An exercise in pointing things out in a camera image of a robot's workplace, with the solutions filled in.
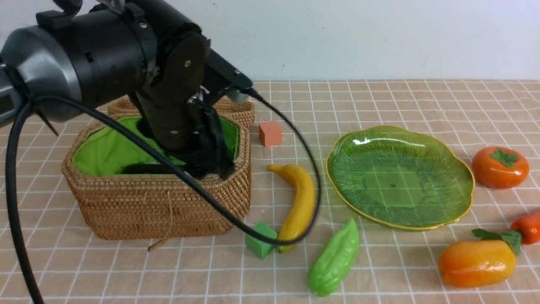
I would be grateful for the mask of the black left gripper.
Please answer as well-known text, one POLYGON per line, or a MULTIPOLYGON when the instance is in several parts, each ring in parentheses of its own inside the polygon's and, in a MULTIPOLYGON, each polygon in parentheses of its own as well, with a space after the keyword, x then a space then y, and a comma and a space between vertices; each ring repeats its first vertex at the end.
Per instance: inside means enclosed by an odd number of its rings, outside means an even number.
POLYGON ((171 37, 159 49, 156 77, 132 96, 146 122, 143 134, 197 179, 227 179, 235 171, 214 108, 234 86, 208 65, 215 57, 200 33, 171 37))

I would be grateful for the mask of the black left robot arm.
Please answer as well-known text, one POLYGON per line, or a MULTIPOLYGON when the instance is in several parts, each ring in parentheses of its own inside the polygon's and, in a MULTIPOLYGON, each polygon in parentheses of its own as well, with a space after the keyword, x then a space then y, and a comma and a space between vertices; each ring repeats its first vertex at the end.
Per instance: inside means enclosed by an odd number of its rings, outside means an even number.
POLYGON ((197 179, 235 171, 213 104, 230 85, 212 70, 217 54, 201 28, 163 0, 128 0, 39 12, 1 50, 1 126, 31 100, 53 96, 98 108, 129 96, 137 131, 197 179))

